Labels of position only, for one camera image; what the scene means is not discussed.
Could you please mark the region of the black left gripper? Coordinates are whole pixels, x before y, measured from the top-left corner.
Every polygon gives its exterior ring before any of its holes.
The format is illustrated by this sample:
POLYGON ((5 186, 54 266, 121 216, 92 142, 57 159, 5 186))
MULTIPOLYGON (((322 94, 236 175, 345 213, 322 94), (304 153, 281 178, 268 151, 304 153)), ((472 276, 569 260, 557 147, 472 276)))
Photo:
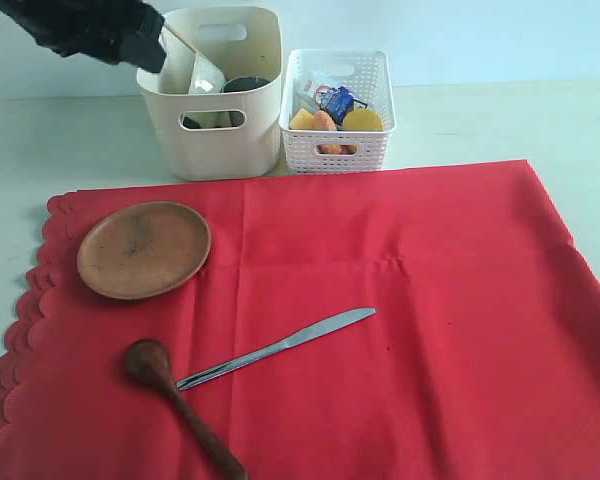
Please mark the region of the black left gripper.
POLYGON ((0 12, 61 57, 84 54, 159 74, 164 17, 143 1, 0 1, 0 12))

